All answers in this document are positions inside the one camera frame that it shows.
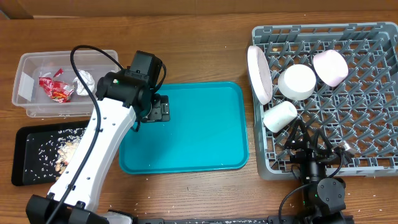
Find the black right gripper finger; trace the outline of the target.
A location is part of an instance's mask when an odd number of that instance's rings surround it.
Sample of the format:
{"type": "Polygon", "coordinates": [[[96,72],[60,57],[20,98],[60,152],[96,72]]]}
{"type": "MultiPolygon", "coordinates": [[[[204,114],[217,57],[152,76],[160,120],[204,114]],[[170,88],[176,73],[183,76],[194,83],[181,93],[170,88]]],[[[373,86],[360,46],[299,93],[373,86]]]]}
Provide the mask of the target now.
{"type": "Polygon", "coordinates": [[[284,144],[284,149],[307,149],[310,143],[311,138],[305,123],[302,119],[296,120],[292,126],[292,131],[284,144]],[[299,131],[301,131],[302,138],[296,139],[299,131]]]}
{"type": "Polygon", "coordinates": [[[321,129],[317,129],[312,137],[312,147],[314,148],[317,154],[332,154],[332,144],[329,139],[326,137],[325,133],[321,129]],[[318,146],[318,139],[321,138],[325,148],[321,148],[318,146]]]}

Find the white cup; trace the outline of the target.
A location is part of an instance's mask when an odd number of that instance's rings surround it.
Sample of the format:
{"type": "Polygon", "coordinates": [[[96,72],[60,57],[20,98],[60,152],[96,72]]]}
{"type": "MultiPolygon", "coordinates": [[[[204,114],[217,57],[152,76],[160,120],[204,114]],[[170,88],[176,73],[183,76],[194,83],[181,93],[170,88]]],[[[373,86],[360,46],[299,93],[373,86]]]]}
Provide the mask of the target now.
{"type": "Polygon", "coordinates": [[[296,107],[289,101],[283,101],[264,112],[264,126],[273,133],[278,133],[297,117],[296,107]]]}

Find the white bowl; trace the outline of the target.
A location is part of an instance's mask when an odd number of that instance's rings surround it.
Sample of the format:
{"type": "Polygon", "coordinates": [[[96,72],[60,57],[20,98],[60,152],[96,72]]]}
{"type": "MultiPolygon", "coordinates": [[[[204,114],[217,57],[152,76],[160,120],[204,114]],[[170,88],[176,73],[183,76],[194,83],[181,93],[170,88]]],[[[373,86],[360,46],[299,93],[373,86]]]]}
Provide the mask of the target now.
{"type": "Polygon", "coordinates": [[[313,67],[323,83],[338,86],[348,76],[348,64],[336,50],[326,50],[313,57],[313,67]]]}
{"type": "Polygon", "coordinates": [[[302,64],[292,65],[284,70],[278,78],[279,91],[291,100],[306,100],[315,88],[314,71],[302,64]]]}

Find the white tissue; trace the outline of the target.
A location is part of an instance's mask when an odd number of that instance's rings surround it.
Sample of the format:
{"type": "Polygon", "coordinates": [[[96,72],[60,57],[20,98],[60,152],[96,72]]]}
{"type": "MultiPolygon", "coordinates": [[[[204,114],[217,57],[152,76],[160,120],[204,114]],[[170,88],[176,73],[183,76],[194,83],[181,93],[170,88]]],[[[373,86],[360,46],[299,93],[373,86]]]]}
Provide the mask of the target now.
{"type": "MultiPolygon", "coordinates": [[[[95,89],[95,81],[93,79],[93,76],[84,70],[79,70],[78,72],[79,72],[81,78],[83,79],[83,81],[85,82],[86,86],[88,87],[88,89],[91,92],[93,92],[95,89]]],[[[75,92],[77,93],[77,95],[88,96],[88,92],[87,92],[86,88],[83,86],[82,82],[80,81],[80,79],[78,77],[74,78],[73,83],[76,84],[75,92]]]]}

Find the white plate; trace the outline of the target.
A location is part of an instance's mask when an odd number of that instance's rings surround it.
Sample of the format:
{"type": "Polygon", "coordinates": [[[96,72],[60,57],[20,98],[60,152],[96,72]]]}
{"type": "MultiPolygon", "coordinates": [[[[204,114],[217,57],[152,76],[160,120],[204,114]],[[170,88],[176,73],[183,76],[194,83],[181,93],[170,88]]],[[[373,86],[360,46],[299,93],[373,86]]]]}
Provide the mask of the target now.
{"type": "Polygon", "coordinates": [[[266,56],[260,47],[251,45],[247,54],[248,72],[254,93],[262,105],[272,99],[272,80],[266,56]]]}

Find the red snack wrapper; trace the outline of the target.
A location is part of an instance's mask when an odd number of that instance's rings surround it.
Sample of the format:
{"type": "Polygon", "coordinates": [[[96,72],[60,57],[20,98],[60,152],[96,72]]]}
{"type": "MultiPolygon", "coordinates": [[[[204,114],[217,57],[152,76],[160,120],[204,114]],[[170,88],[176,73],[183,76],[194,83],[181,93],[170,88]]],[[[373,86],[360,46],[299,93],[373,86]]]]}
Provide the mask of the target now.
{"type": "Polygon", "coordinates": [[[61,74],[63,74],[61,68],[52,77],[50,72],[46,73],[43,77],[39,77],[39,86],[53,101],[68,103],[72,98],[74,87],[71,84],[56,80],[61,74]]]}

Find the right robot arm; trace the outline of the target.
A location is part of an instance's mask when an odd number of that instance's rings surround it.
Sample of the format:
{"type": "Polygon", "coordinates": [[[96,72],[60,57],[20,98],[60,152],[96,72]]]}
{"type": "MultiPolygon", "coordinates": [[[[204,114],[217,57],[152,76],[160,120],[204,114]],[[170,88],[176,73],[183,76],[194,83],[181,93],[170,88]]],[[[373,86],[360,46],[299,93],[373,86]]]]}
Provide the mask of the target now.
{"type": "Polygon", "coordinates": [[[284,147],[295,151],[290,162],[300,169],[302,186],[290,195],[301,191],[304,210],[295,216],[294,223],[346,223],[342,214],[345,205],[345,183],[336,177],[343,167],[345,148],[333,147],[324,134],[317,131],[313,137],[306,129],[297,140],[294,128],[284,147]]]}

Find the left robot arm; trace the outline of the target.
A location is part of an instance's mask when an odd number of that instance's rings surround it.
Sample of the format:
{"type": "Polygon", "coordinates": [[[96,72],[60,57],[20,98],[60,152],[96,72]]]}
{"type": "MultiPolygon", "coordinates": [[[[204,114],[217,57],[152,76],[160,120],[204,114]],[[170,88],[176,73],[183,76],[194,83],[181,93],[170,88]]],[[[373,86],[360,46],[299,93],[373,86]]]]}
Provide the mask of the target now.
{"type": "Polygon", "coordinates": [[[124,136],[152,114],[166,66],[154,54],[137,51],[131,66],[109,72],[89,91],[94,109],[64,173],[46,197],[31,196],[30,223],[132,223],[132,215],[109,210],[96,214],[101,189],[124,136]]]}

